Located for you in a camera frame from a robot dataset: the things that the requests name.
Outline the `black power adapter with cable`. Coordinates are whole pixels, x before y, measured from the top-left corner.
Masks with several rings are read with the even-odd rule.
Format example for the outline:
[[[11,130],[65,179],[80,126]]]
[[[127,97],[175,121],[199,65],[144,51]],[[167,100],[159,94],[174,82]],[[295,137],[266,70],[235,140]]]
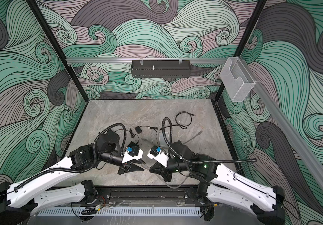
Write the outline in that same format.
[[[135,138],[135,137],[137,137],[137,138],[138,138],[138,140],[137,140],[137,142],[136,142],[136,144],[138,144],[138,143],[139,143],[139,141],[140,141],[140,137],[139,137],[137,134],[135,134],[135,133],[132,131],[132,129],[131,129],[131,128],[128,130],[128,132],[129,132],[129,134],[130,134],[131,138]]]

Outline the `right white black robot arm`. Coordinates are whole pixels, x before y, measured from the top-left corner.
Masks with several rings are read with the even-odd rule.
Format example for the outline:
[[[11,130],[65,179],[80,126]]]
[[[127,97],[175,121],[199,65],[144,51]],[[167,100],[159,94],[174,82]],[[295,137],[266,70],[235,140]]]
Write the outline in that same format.
[[[175,173],[188,172],[188,177],[199,181],[196,197],[205,204],[205,210],[222,203],[254,215],[264,225],[284,225],[286,212],[282,207],[285,199],[283,188],[265,186],[251,181],[231,170],[226,164],[242,163],[242,160],[217,160],[205,154],[196,154],[181,141],[172,142],[172,134],[166,134],[165,117],[161,134],[168,147],[152,147],[148,157],[156,160],[149,169],[164,182],[170,182]]]

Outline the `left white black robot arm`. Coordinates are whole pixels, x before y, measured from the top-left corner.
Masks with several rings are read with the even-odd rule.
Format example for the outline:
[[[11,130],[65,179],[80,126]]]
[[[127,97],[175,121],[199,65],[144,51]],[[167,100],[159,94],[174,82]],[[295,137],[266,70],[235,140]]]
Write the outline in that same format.
[[[119,143],[120,137],[112,128],[116,123],[100,132],[88,145],[79,147],[56,164],[42,172],[16,183],[0,184],[0,224],[18,225],[39,211],[66,203],[91,204],[98,198],[91,180],[82,181],[70,187],[54,189],[60,182],[78,174],[88,172],[101,162],[119,167],[118,174],[143,171],[143,150],[138,144],[126,146],[126,140]]]

